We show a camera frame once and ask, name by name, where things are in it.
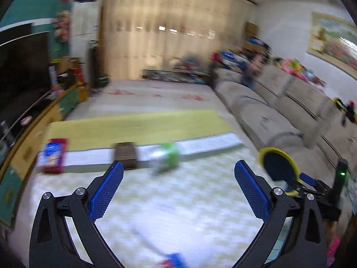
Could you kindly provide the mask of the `cream zigzag tablecloth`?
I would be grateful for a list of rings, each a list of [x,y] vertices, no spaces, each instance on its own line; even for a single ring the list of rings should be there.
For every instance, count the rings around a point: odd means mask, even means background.
[[[231,267],[263,223],[234,177],[241,159],[266,175],[246,148],[183,162],[163,174],[128,171],[95,225],[126,267],[154,267],[167,253],[206,256],[206,267]]]

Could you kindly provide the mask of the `green white bottle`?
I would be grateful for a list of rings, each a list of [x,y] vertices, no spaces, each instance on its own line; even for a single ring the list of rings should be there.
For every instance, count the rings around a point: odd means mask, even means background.
[[[149,151],[149,167],[154,172],[165,172],[178,167],[180,151],[176,143],[161,143]]]

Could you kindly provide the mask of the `pile of plush toys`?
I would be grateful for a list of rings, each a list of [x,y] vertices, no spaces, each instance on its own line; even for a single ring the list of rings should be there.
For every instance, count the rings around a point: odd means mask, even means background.
[[[316,87],[325,88],[325,81],[318,78],[313,70],[307,69],[300,64],[297,59],[285,59],[281,63],[281,69],[292,76],[295,76],[308,84],[312,84]]]

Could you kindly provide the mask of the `framed floral painting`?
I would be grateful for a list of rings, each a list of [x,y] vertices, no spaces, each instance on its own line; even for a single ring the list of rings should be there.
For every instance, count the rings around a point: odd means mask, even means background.
[[[356,78],[356,25],[332,15],[312,12],[307,53]]]

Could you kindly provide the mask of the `black television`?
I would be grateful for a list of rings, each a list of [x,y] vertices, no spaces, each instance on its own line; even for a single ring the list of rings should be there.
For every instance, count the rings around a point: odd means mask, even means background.
[[[16,136],[21,120],[52,89],[49,36],[43,31],[1,45],[1,122]]]

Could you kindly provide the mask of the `yellow-green table runner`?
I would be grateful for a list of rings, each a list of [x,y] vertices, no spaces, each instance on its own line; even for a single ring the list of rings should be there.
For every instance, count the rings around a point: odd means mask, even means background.
[[[112,148],[117,143],[158,144],[209,137],[231,131],[213,110],[132,113],[66,120],[49,125],[43,142],[68,140],[68,151]]]

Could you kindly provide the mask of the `blue white milk powder sachet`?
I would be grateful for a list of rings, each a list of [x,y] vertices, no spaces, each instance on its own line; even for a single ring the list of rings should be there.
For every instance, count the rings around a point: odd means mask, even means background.
[[[188,268],[188,265],[182,254],[171,253],[167,254],[166,258],[159,262],[155,268]]]

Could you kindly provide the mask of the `brown wooden box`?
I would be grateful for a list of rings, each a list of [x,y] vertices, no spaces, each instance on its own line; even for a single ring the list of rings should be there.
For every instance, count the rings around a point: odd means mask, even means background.
[[[137,152],[133,142],[117,143],[115,146],[114,159],[123,164],[124,170],[137,168]]]

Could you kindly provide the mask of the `yellow-rimmed black trash bin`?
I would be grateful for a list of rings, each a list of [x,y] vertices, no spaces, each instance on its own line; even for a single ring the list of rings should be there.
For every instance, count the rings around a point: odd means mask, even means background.
[[[258,161],[274,182],[284,181],[287,184],[285,193],[296,196],[300,170],[293,159],[284,151],[267,147],[259,151]]]

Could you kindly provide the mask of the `beige sectional sofa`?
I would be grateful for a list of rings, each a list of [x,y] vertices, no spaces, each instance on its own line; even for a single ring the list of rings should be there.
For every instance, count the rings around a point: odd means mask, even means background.
[[[356,124],[315,86],[272,65],[252,88],[240,83],[240,72],[216,68],[212,74],[215,92],[257,150],[280,149],[301,172],[327,182],[339,158],[356,174]]]

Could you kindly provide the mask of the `beige patterned curtain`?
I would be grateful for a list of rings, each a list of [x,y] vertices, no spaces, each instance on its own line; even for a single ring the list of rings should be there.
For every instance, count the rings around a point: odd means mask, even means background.
[[[247,0],[103,0],[104,69],[114,80],[136,80],[186,58],[207,65],[237,46],[254,9]]]

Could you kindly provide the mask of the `row of books on floor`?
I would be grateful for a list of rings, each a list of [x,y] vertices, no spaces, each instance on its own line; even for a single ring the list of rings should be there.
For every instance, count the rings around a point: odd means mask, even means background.
[[[169,68],[166,69],[143,69],[141,78],[152,81],[207,85],[211,75],[202,67],[196,57],[189,56],[184,59],[172,58],[169,61]]]

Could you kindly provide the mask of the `white floral floor mat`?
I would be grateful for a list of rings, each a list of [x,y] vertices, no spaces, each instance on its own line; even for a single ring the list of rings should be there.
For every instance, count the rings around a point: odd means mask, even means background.
[[[219,114],[228,112],[219,97],[207,85],[113,80],[102,91],[80,103],[66,119],[187,109],[211,109]]]

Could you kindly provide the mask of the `wooden tv cabinet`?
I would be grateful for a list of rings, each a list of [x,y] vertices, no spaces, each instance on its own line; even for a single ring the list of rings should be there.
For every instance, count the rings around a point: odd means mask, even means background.
[[[21,195],[49,124],[64,120],[79,103],[79,90],[73,85],[31,122],[8,153],[1,166],[1,226],[14,229]]]

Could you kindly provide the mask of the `red blue snack packet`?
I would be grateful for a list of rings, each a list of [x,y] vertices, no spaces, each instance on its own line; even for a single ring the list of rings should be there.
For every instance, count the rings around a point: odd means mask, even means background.
[[[49,174],[59,174],[63,171],[64,155],[66,153],[68,140],[66,138],[52,138],[45,145],[43,151],[44,163],[42,171]]]

